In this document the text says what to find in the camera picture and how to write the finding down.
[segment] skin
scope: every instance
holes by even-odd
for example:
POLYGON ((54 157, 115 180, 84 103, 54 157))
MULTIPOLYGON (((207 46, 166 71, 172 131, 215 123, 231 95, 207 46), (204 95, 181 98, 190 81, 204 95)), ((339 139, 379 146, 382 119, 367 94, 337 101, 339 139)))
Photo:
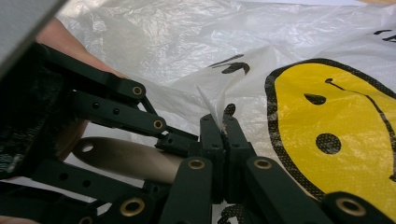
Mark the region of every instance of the skin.
MULTIPOLYGON (((47 45, 53 49, 67 54, 97 69, 110 72, 118 77, 127 78, 122 73, 114 70, 93 55, 82 46, 78 40, 70 34, 64 25, 57 19, 52 19, 47 26, 37 35, 36 42, 47 45)), ((57 139, 56 145, 58 157, 64 160, 72 151, 78 140, 81 138, 88 124, 87 120, 79 120, 62 130, 57 139)), ((0 216, 0 224, 37 224, 36 222, 18 217, 0 216)))

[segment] plastic bag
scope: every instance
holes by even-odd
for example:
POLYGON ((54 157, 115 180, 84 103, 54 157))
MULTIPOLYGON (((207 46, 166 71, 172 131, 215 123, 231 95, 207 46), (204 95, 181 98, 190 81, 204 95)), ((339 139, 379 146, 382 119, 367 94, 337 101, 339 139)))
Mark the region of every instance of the plastic bag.
MULTIPOLYGON (((396 183, 390 178, 396 169, 395 10, 395 5, 87 0, 72 1, 59 18, 92 54, 142 82, 171 126, 198 134, 200 117, 211 113, 220 126, 223 109, 235 104, 234 116, 257 153, 278 160, 288 171, 297 168, 303 177, 291 175, 300 183, 308 179, 310 184, 303 187, 311 194, 320 198, 338 189, 352 192, 396 220, 396 183), (342 74, 341 82, 325 78, 315 89, 334 94, 304 91, 312 87, 310 82, 317 83, 309 78, 315 76, 312 71, 342 74), (289 98, 274 101, 274 96, 279 100, 283 95, 289 98), (373 103, 382 100, 384 104, 373 103), (330 112, 308 109, 326 103, 336 104, 328 107, 330 112), (295 117, 288 117, 294 112, 295 117), (302 135, 292 132, 304 126, 302 135), (326 131, 329 126, 339 133, 326 131), (313 127, 323 128, 324 135, 310 132, 313 127), (276 128, 281 139, 272 138, 276 128), (283 148, 276 148, 276 143, 283 148), (353 144, 357 147, 345 149, 353 144), (308 157, 301 151, 307 146, 315 149, 308 157), (346 161, 337 159, 345 152, 346 161), (285 153, 295 153, 292 163, 286 163, 285 153), (326 162, 311 162, 319 159, 326 162)), ((86 135, 99 132, 89 129, 86 135)), ((112 132, 104 129, 102 134, 112 132)), ((117 132, 113 135, 118 138, 154 142, 117 132)))

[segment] yellow smiley face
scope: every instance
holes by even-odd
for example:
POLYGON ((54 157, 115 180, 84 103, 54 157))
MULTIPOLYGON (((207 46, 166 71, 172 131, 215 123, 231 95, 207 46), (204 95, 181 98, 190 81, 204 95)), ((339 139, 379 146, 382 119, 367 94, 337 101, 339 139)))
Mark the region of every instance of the yellow smiley face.
POLYGON ((313 196, 344 191, 396 220, 396 95, 324 59, 275 70, 266 80, 277 156, 313 196))

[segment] smiley face eye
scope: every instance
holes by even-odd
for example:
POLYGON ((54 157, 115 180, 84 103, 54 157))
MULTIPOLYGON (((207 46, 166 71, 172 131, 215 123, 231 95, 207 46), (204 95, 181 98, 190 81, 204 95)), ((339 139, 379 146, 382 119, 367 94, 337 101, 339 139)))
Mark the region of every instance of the smiley face eye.
POLYGON ((341 150, 340 139, 332 133, 321 133, 317 137, 317 147, 326 154, 336 154, 341 150))
POLYGON ((323 105, 326 103, 326 97, 310 93, 304 93, 305 98, 313 105, 323 105))

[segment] white plastic bag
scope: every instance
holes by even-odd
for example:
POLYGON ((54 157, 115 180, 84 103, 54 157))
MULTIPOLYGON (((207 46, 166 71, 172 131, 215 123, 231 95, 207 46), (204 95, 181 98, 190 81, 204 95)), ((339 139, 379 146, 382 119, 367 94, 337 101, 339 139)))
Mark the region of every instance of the white plastic bag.
MULTIPOLYGON (((274 140, 270 138, 266 79, 283 66, 324 58, 375 79, 390 91, 388 100, 391 102, 392 92, 396 91, 395 10, 395 5, 325 7, 234 1, 86 0, 72 1, 59 17, 92 54, 131 79, 142 82, 148 89, 148 98, 169 125, 199 134, 200 117, 211 113, 220 126, 225 106, 235 104, 234 116, 256 152, 282 163, 273 147, 274 140), (235 55, 233 60, 220 63, 235 55), (224 74, 223 71, 232 65, 240 69, 224 74)), ((298 89, 299 84, 291 86, 298 89)), ((363 95, 360 92, 352 97, 363 95)), ((291 110, 300 108, 297 103, 290 106, 291 110)), ((351 105, 342 110, 351 108, 358 107, 351 105)), ((360 111, 347 113, 346 121, 354 118, 353 113, 360 111)), ((396 110, 387 109, 386 114, 390 126, 396 126, 392 121, 396 110)), ((337 118, 336 122, 343 122, 342 119, 345 118, 337 118)), ((99 134, 95 128, 87 135, 99 134)), ((115 135, 147 145, 154 142, 135 134, 115 135)), ((381 139, 389 140, 389 136, 381 136, 381 139)), ((389 167, 395 166, 391 152, 385 153, 390 160, 385 162, 388 167, 379 168, 379 171, 395 169, 389 167)), ((323 152, 319 150, 315 153, 320 157, 328 155, 320 154, 323 152)), ((351 153, 364 160, 373 157, 357 149, 351 153)), ((370 164, 381 166, 387 159, 373 160, 376 161, 370 164)), ((366 198, 396 220, 393 209, 396 206, 396 183, 389 182, 386 189, 378 187, 374 190, 377 196, 367 193, 361 189, 365 189, 364 185, 370 184, 370 178, 377 173, 371 172, 371 167, 354 162, 350 161, 348 169, 360 170, 369 177, 340 178, 352 179, 345 183, 343 190, 366 198), (388 199, 380 203, 375 197, 388 199)), ((303 168, 298 169, 304 175, 303 168)), ((315 166, 312 169, 317 169, 317 174, 323 176, 332 171, 332 167, 315 166)))

